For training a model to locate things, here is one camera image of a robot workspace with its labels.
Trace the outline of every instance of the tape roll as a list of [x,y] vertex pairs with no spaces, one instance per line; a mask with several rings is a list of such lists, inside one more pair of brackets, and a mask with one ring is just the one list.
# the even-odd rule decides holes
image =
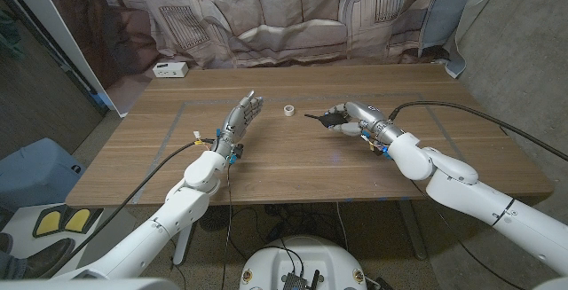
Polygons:
[[294,107],[292,105],[284,106],[284,114],[288,117],[293,115],[294,114]]

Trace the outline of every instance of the robotic arm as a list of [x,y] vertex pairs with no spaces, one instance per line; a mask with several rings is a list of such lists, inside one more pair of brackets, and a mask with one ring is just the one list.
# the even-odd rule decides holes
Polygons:
[[[347,102],[319,119],[333,131],[362,136],[375,149],[388,152],[406,178],[423,180],[431,176],[426,191],[432,199],[490,224],[550,268],[568,276],[565,224],[480,182],[476,170],[465,162],[434,148],[419,148],[418,138],[396,127],[372,106]],[[326,119],[339,122],[326,124]]]
[[166,243],[198,220],[209,206],[209,196],[219,189],[216,172],[223,171],[241,156],[248,125],[261,111],[262,98],[251,91],[227,115],[210,151],[194,161],[166,196],[163,206],[106,255],[55,280],[71,278],[134,278],[160,253]]

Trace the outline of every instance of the table leg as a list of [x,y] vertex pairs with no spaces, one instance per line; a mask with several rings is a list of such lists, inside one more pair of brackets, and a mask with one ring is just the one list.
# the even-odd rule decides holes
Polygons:
[[187,228],[179,232],[177,236],[176,250],[174,250],[173,263],[175,265],[181,264],[185,259],[185,250],[189,246],[189,237],[192,234],[193,225],[188,225]]
[[410,200],[400,200],[398,202],[398,207],[400,208],[402,219],[405,222],[406,232],[410,238],[410,243],[414,250],[414,256],[418,260],[425,260],[428,258],[428,254],[426,253],[424,240],[422,240],[420,228],[418,228],[418,223],[416,222],[416,214],[414,213]]

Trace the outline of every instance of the wooden table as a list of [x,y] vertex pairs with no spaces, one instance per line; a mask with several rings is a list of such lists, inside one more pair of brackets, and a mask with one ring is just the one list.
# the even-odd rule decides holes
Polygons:
[[[164,157],[194,140],[213,138],[250,90],[264,108],[241,140],[231,167],[233,204],[420,199],[393,161],[375,156],[358,137],[324,129],[304,114],[322,114],[360,101],[389,114],[407,101],[445,100],[482,110],[439,65],[291,67],[193,71],[184,79],[155,79],[67,197],[69,206],[119,205]],[[296,114],[286,117],[285,105]],[[480,180],[511,195],[547,195],[548,179],[499,127],[447,107],[412,106],[396,123],[443,153],[468,162]],[[169,161],[133,203],[161,205],[197,145]],[[228,204],[225,176],[211,204]],[[426,182],[419,183],[422,188]]]

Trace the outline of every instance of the cable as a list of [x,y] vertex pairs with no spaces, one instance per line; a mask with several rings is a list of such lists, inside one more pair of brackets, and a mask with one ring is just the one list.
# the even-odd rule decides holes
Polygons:
[[[213,140],[212,139],[202,139],[201,141],[212,144]],[[126,197],[126,199],[122,202],[122,204],[120,206],[118,206],[117,209],[115,209],[113,211],[113,213],[99,226],[97,227],[97,229],[95,229],[95,231],[89,236],[87,237],[87,239],[85,239],[81,245],[77,246],[77,248],[75,248],[75,250],[73,250],[73,252],[71,253],[71,255],[64,261],[63,265],[67,264],[74,256],[76,256],[81,249],[83,249],[85,246],[87,246],[87,244],[89,242],[91,242],[91,240],[93,238],[95,238],[100,231],[102,231],[107,225],[108,223],[110,223],[111,220],[113,220],[116,215],[118,215],[119,211],[121,211],[124,206],[126,206],[126,204],[128,204],[128,202],[134,197],[134,195],[140,190],[142,189],[142,187],[150,180],[152,179],[152,177],[158,172],[158,170],[160,170],[160,168],[166,163],[168,162],[173,156],[177,155],[178,153],[181,153],[182,151],[184,151],[186,148],[191,147],[195,145],[195,142],[191,142],[187,145],[184,145],[182,147],[180,147],[179,149],[177,149],[175,152],[171,153],[168,157],[166,157],[162,162],[160,162],[160,164],[154,169],[152,170],[152,172],[150,172],[150,174],[148,174],[148,176],[146,176],[146,178],[138,185],[138,187],[136,187],[136,189],[134,189],[130,195],[128,197]]]
[[367,277],[367,276],[365,276],[365,279],[366,279],[368,282],[372,283],[373,285],[379,286],[379,289],[382,287],[378,282],[372,280],[371,278],[369,278],[369,277]]
[[251,207],[243,208],[243,209],[241,209],[241,210],[235,212],[234,215],[233,215],[233,217],[237,216],[239,213],[241,213],[242,211],[245,211],[245,210],[251,210],[251,211],[253,211],[253,212],[255,213],[256,233],[258,233],[258,237],[259,237],[264,243],[266,243],[266,240],[264,240],[263,235],[262,235],[262,233],[260,232],[260,229],[258,228],[258,213],[257,213],[257,211],[256,211],[254,208],[251,208]]
[[[174,240],[172,240],[172,239],[170,239],[170,241],[171,241],[172,245],[174,245],[174,249],[175,249],[175,248],[176,248],[176,243],[175,243]],[[179,274],[181,274],[181,278],[184,279],[184,290],[186,290],[186,289],[187,289],[187,282],[185,281],[184,272],[182,272],[182,271],[179,269],[179,267],[178,267],[176,264],[174,264],[173,259],[174,259],[174,258],[171,257],[171,266],[174,267],[174,268],[176,268],[177,271],[179,271]]]
[[181,278],[184,279],[184,290],[187,289],[187,282],[185,281],[185,276],[184,276],[184,272],[182,272],[179,267],[177,265],[174,264],[174,268],[177,269],[177,271],[179,271],[179,274],[181,274]]
[[286,249],[286,253],[288,254],[288,257],[290,257],[290,261],[292,262],[292,274],[296,275],[296,265],[294,264],[294,259],[292,259],[292,255],[290,254],[290,252],[286,248],[286,245],[284,244],[284,239],[282,237],[280,237],[280,241],[282,242],[282,246],[284,247],[284,249]]
[[304,276],[304,262],[302,261],[302,258],[300,258],[300,256],[295,251],[284,248],[284,247],[278,247],[278,246],[264,246],[264,247],[261,247],[258,250],[268,249],[268,248],[276,248],[276,249],[280,249],[280,250],[289,251],[292,254],[294,254],[296,257],[298,257],[298,260],[300,261],[300,264],[302,265],[302,271],[300,272],[300,278]]
[[345,241],[345,250],[349,252],[349,245],[347,244],[347,233],[345,233],[345,226],[343,225],[343,219],[341,218],[341,213],[339,212],[339,202],[335,203],[337,205],[337,216],[339,217],[339,223],[341,224],[341,229],[343,230],[343,240]]
[[438,213],[438,216],[440,216],[440,218],[442,218],[442,221],[446,224],[447,229],[454,235],[454,238],[460,243],[460,246],[463,248],[463,250],[465,250],[465,252],[468,253],[468,255],[470,255],[475,261],[477,261],[477,263],[479,263],[482,267],[484,267],[487,271],[491,272],[495,277],[499,278],[501,281],[505,282],[506,284],[508,284],[509,286],[512,286],[516,289],[519,290],[525,290],[524,288],[522,288],[521,286],[517,286],[514,283],[508,281],[507,279],[505,279],[504,277],[502,277],[501,275],[499,275],[497,272],[493,271],[491,268],[489,268],[488,266],[486,266],[484,263],[482,263],[479,259],[477,259],[476,256],[474,256],[471,251],[469,251],[469,249],[467,247],[465,247],[465,245],[463,244],[462,240],[460,239],[460,237],[458,237],[457,233],[454,231],[454,229],[452,229],[452,226],[450,226],[450,223],[444,218],[444,216],[442,215],[442,213],[439,212],[438,207],[437,207],[437,203],[434,199],[432,199],[429,195],[427,195],[426,193],[424,193],[422,191],[422,189],[420,189],[418,187],[418,185],[414,182],[414,180],[410,179],[410,181],[412,182],[412,184],[414,185],[414,187],[416,187],[416,189],[418,189],[418,191],[422,194],[422,196],[424,196],[424,198],[426,200],[429,200],[430,202],[432,202],[430,205],[432,206],[432,208],[434,208],[434,210]]
[[231,200],[231,182],[229,181],[230,169],[231,169],[231,164],[229,164],[229,167],[227,167],[227,187],[229,187],[229,226],[227,227],[227,241],[225,242],[225,260],[223,262],[223,281],[221,282],[221,290],[223,290],[223,288],[225,287],[225,271],[227,268],[227,249],[229,248],[229,239],[231,238],[231,220],[233,217],[233,201]]
[[231,246],[233,246],[233,248],[234,248],[235,250],[237,250],[237,252],[239,253],[239,255],[241,255],[242,259],[248,260],[247,256],[245,256],[245,254],[243,254],[242,251],[241,251],[239,248],[237,248],[237,246],[234,244],[233,238],[229,237],[229,242],[231,242]]
[[479,112],[475,109],[469,108],[467,106],[462,106],[462,105],[458,105],[458,104],[454,104],[454,103],[447,103],[447,102],[436,101],[436,100],[419,100],[419,101],[414,101],[414,102],[408,102],[408,103],[402,104],[402,105],[398,106],[397,108],[395,108],[392,111],[392,113],[390,113],[389,120],[394,121],[394,119],[397,118],[398,112],[402,108],[409,107],[409,106],[416,106],[416,105],[447,106],[447,107],[461,109],[461,110],[466,111],[468,113],[471,113],[471,114],[474,114],[474,115],[479,116],[481,118],[484,118],[488,121],[494,122],[494,123],[498,124],[499,126],[502,126],[506,129],[513,131],[513,132],[516,132],[518,135],[525,137],[526,139],[532,141],[536,145],[539,145],[540,147],[548,150],[549,152],[555,154],[556,156],[562,158],[563,160],[568,161],[568,155],[567,154],[562,153],[559,150],[557,150],[556,148],[541,142],[539,139],[525,133],[521,129],[518,129],[514,126],[511,126],[511,125],[507,124],[506,122],[500,121],[500,120],[498,120],[498,119],[496,119],[496,118],[494,118],[494,117],[492,117],[488,114],[484,114],[484,113],[481,113],[481,112]]

